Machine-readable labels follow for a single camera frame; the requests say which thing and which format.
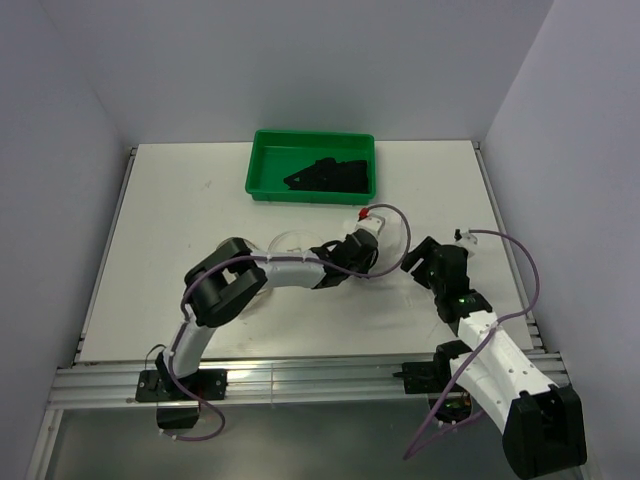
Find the black bra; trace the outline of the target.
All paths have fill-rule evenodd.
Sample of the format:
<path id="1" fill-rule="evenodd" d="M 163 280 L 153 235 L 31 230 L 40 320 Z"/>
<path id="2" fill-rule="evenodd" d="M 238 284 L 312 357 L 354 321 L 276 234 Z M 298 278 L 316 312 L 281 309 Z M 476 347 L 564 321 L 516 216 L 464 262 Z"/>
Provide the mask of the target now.
<path id="1" fill-rule="evenodd" d="M 283 182 L 290 190 L 365 194 L 369 192 L 368 163 L 326 157 L 285 177 Z"/>

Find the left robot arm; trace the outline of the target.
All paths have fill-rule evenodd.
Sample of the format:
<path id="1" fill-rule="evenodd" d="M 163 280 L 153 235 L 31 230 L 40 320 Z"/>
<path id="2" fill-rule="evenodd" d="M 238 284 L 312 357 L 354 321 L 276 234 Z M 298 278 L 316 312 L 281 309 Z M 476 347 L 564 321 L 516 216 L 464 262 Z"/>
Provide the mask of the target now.
<path id="1" fill-rule="evenodd" d="M 181 309 L 186 323 L 158 355 L 159 388 L 183 399 L 214 332 L 234 320 L 262 289 L 335 287 L 351 275 L 366 275 L 378 253 L 378 235 L 359 228 L 342 240 L 298 253 L 254 250 L 242 238 L 225 241 L 184 278 Z"/>

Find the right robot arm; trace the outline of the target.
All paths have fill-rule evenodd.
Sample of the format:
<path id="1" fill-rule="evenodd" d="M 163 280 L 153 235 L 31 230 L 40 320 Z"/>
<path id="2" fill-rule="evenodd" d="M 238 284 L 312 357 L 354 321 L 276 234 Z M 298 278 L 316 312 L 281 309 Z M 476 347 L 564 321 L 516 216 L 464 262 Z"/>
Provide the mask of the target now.
<path id="1" fill-rule="evenodd" d="M 432 365 L 440 395 L 404 454 L 411 458 L 426 447 L 421 437 L 436 419 L 444 433 L 476 420 L 447 415 L 448 394 L 459 387 L 488 415 L 502 435 L 508 464 L 521 479 L 534 479 L 587 461 L 581 399 L 572 386 L 560 386 L 536 367 L 517 346 L 491 304 L 470 286 L 464 239 L 476 233 L 456 232 L 456 242 L 428 237 L 404 258 L 401 268 L 430 290 L 439 317 L 456 334 L 438 346 Z"/>

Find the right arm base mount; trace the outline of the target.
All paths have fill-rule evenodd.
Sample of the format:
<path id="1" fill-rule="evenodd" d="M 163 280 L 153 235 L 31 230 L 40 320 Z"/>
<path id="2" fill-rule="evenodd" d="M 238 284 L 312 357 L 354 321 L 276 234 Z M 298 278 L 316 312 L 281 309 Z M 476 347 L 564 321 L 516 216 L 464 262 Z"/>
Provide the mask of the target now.
<path id="1" fill-rule="evenodd" d="M 446 379 L 440 378 L 434 361 L 404 362 L 392 376 L 403 382 L 406 395 L 426 395 L 429 408 L 435 405 L 447 384 Z M 435 419 L 443 424 L 458 423 L 469 418 L 472 409 L 470 394 L 462 387 L 454 386 L 436 412 Z"/>

